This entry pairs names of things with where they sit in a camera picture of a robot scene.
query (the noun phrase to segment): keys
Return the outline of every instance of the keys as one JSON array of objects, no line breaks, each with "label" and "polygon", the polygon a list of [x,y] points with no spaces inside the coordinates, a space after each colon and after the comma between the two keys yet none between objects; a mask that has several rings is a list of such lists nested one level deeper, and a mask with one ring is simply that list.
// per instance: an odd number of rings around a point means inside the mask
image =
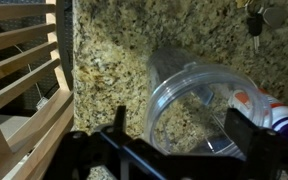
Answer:
[{"label": "keys", "polygon": [[253,36],[255,53],[259,53],[260,40],[259,35],[263,29],[263,16],[259,13],[255,13],[252,17],[246,20],[248,26],[248,33]]},{"label": "keys", "polygon": [[268,7],[263,11],[263,20],[273,29],[282,27],[287,12],[281,7]]}]

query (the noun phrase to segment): speckled granite backsplash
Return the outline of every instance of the speckled granite backsplash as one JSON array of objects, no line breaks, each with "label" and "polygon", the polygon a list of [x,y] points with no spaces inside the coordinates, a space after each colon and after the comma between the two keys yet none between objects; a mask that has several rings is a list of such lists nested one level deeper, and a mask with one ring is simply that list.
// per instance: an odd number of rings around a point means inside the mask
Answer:
[{"label": "speckled granite backsplash", "polygon": [[[275,0],[288,12],[288,1]],[[260,53],[234,0],[74,1],[75,122],[91,132],[126,105],[127,133],[143,132],[145,62],[159,47],[182,47],[251,77],[288,105],[288,18],[263,27]]]}]

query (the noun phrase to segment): granite countertop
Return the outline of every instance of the granite countertop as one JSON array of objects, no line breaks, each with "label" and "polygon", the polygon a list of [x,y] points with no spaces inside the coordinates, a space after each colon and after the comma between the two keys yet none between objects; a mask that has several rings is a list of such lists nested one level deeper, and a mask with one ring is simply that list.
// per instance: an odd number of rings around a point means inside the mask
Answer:
[{"label": "granite countertop", "polygon": [[[267,25],[260,53],[234,0],[79,0],[74,2],[76,127],[91,132],[127,106],[127,133],[143,133],[149,98],[145,62],[158,48],[181,47],[245,73],[288,105],[288,18]],[[288,1],[275,0],[288,12]],[[104,176],[94,170],[97,178]]]}]

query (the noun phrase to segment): clear plastic canister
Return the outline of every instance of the clear plastic canister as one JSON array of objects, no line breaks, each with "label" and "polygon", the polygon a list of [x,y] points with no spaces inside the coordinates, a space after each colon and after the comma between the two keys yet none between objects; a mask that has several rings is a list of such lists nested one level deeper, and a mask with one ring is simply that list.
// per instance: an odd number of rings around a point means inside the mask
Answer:
[{"label": "clear plastic canister", "polygon": [[149,59],[151,97],[145,114],[145,138],[161,152],[214,153],[242,157],[223,125],[236,90],[249,99],[249,118],[271,124],[267,99],[246,76],[221,65],[203,64],[182,49],[162,48]]}]

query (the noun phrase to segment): granite surface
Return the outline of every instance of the granite surface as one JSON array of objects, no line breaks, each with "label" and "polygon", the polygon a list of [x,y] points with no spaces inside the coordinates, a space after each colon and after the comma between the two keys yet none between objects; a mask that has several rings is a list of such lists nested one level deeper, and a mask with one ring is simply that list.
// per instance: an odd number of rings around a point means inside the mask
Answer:
[{"label": "granite surface", "polygon": [[[245,73],[288,105],[288,17],[264,25],[260,53],[234,0],[79,0],[74,2],[75,123],[87,132],[126,105],[127,133],[143,133],[149,98],[145,62],[158,48],[181,47]],[[288,1],[275,0],[285,8]],[[94,179],[107,179],[102,169]]]}]

